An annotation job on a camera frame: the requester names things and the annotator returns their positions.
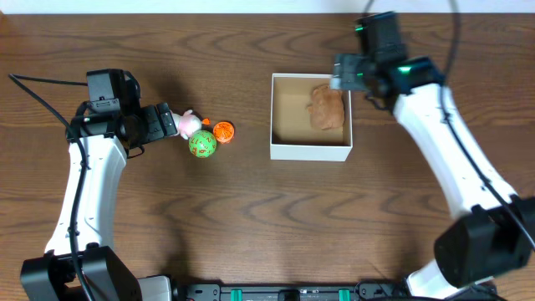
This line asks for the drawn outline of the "pink pig toy figure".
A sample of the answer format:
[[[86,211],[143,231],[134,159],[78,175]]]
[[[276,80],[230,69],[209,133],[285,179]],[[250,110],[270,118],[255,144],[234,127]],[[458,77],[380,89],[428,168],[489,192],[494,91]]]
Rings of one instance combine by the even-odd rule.
[[[184,140],[188,140],[198,130],[201,130],[203,125],[209,125],[209,119],[200,119],[194,114],[193,110],[187,110],[183,115],[176,113],[171,114],[177,133]]]

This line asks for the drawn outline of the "green ball with red numbers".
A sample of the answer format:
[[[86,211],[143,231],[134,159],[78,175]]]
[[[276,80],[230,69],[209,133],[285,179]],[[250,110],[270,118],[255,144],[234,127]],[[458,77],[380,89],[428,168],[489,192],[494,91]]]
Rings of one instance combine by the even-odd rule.
[[[216,137],[207,130],[198,130],[188,140],[190,152],[198,158],[207,158],[217,150]]]

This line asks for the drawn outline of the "brown plush toy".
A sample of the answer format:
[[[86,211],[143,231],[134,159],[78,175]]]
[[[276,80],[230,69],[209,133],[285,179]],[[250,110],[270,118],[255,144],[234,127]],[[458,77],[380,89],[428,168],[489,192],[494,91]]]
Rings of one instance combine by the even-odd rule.
[[[344,103],[341,90],[331,89],[328,84],[316,87],[307,107],[310,125],[315,130],[333,130],[344,125]]]

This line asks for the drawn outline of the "orange ribbed round toy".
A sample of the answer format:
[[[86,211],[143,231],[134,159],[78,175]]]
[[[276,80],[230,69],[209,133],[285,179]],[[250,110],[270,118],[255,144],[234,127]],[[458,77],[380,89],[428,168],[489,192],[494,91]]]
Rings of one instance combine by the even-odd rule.
[[[235,128],[228,121],[220,121],[213,126],[212,133],[219,143],[228,144],[234,138]]]

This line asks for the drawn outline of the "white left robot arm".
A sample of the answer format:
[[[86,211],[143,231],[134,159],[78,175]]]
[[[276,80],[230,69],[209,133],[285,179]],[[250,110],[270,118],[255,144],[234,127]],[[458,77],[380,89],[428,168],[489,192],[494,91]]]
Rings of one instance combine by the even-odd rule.
[[[136,278],[113,249],[117,189],[127,162],[123,139],[135,129],[143,146],[176,134],[165,103],[132,115],[81,105],[70,124],[70,170],[62,211],[43,256],[23,262],[20,280],[31,300],[172,300],[166,275]]]

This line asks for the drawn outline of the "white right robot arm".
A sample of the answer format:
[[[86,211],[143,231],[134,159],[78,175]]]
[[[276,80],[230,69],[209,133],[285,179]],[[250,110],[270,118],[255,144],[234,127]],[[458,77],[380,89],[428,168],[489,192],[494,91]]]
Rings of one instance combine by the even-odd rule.
[[[434,257],[405,279],[409,296],[450,299],[524,268],[534,252],[534,200],[522,199],[492,166],[427,57],[378,63],[338,54],[332,88],[365,91],[420,148],[444,193],[452,225],[434,242]]]

